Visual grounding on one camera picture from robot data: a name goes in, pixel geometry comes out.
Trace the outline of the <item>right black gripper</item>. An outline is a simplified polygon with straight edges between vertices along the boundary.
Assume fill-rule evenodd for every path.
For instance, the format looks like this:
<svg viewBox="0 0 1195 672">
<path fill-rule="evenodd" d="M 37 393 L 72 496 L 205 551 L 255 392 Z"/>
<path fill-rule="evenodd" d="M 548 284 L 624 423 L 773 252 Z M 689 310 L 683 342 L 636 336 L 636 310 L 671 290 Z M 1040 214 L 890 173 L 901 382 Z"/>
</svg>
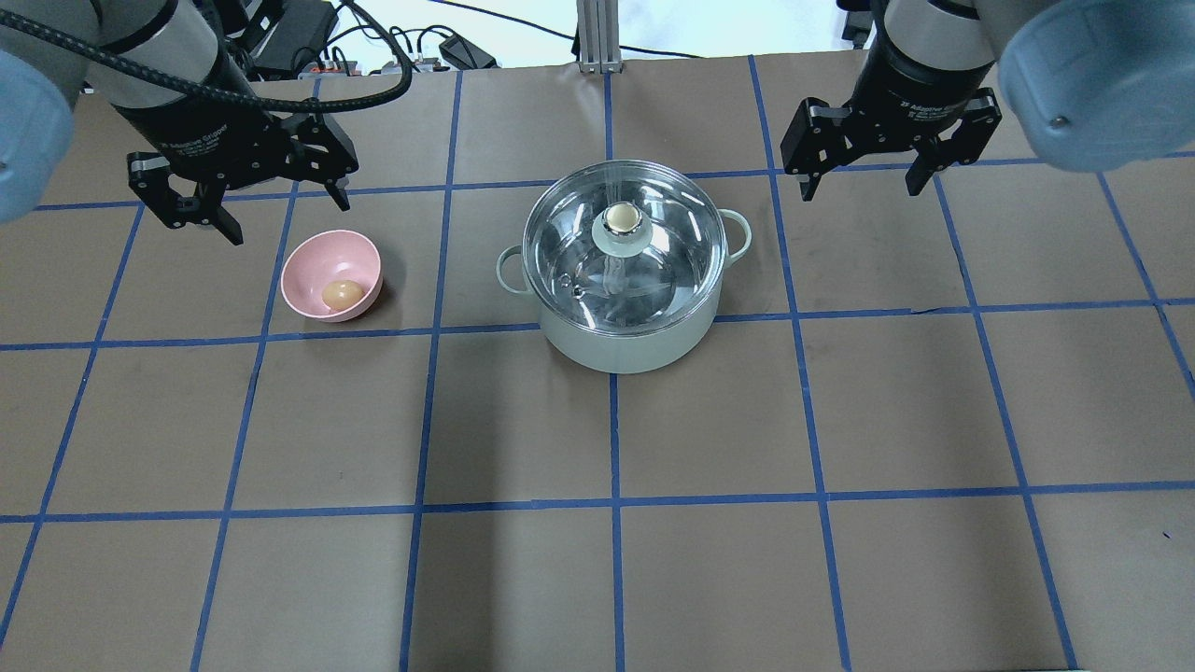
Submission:
<svg viewBox="0 0 1195 672">
<path fill-rule="evenodd" d="M 1003 120 L 994 88 L 978 88 L 991 65 L 942 71 L 918 63 L 887 42 L 875 42 L 846 106 L 809 97 L 799 103 L 780 142 L 782 170 L 810 203 L 828 172 L 865 154 L 914 149 L 905 175 L 909 196 L 952 164 L 981 158 Z M 951 136 L 938 134 L 952 126 Z"/>
</svg>

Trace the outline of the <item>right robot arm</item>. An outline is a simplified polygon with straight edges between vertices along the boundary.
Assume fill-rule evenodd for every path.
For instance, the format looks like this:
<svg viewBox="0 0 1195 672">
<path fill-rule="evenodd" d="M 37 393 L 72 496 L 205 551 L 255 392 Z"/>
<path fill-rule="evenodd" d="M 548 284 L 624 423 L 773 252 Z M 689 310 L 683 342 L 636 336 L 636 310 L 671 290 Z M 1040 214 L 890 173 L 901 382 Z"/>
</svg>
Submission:
<svg viewBox="0 0 1195 672">
<path fill-rule="evenodd" d="M 810 201 L 828 172 L 911 152 L 909 195 L 978 161 L 1005 112 L 1032 154 L 1105 172 L 1191 143 L 1190 1 L 845 1 L 872 16 L 840 106 L 807 98 L 780 142 Z"/>
</svg>

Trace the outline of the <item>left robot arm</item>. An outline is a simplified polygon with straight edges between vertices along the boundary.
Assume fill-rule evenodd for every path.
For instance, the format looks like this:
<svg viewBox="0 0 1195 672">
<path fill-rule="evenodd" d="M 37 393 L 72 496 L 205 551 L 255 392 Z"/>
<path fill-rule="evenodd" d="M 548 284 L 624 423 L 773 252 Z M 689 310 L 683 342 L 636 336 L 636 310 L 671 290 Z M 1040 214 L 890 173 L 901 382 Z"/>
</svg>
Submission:
<svg viewBox="0 0 1195 672">
<path fill-rule="evenodd" d="M 225 196 L 282 178 L 320 184 L 342 210 L 358 169 L 333 112 L 361 100 L 256 94 L 223 18 L 196 1 L 5 1 L 4 221 L 42 203 L 76 132 L 76 99 L 98 90 L 147 149 L 127 183 L 163 225 L 244 242 Z"/>
</svg>

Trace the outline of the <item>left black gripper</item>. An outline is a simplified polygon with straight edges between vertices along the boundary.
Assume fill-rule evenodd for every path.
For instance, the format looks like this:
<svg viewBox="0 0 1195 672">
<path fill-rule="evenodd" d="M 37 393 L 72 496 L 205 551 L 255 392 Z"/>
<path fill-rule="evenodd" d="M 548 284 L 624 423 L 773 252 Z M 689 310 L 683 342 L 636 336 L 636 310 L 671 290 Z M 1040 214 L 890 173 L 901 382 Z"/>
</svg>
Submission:
<svg viewBox="0 0 1195 672">
<path fill-rule="evenodd" d="M 223 208 L 225 183 L 275 177 L 320 184 L 333 204 L 350 210 L 347 179 L 358 170 L 358 155 L 337 120 L 282 118 L 117 71 L 112 106 L 151 143 L 127 155 L 128 187 L 167 230 L 196 224 L 243 245 L 243 226 Z M 174 176 L 195 183 L 190 196 L 176 191 Z"/>
</svg>

